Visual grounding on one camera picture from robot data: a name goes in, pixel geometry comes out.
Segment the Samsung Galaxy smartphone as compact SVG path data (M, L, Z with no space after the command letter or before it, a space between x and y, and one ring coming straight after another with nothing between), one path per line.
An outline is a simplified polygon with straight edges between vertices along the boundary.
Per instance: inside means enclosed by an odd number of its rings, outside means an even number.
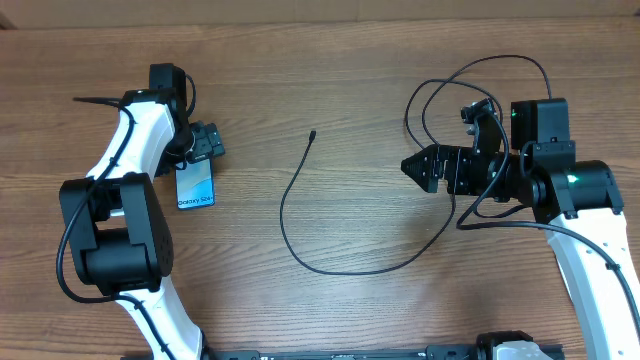
M176 198L179 210L192 210L215 204L213 167L210 159L176 170Z

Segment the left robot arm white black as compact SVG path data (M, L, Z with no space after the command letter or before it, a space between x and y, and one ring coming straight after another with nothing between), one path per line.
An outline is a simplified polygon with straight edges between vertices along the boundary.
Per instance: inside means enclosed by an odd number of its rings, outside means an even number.
M153 181L175 175L181 210L214 205L213 161L225 153L219 131L190 122L196 86L172 63L151 65L146 89L88 101L116 108L119 123L99 162L60 188L58 284L75 302L122 306L152 359L212 359L171 279L173 241Z

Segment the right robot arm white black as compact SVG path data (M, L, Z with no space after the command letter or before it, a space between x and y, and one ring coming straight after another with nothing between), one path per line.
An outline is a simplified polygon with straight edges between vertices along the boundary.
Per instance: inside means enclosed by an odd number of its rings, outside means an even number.
M639 280L627 241L624 201L611 169L577 161L563 98L511 105L506 132L488 101L464 107L470 147L432 144L401 163L424 191L447 183L478 202L518 200L534 219L504 226L544 231L591 359L639 356Z

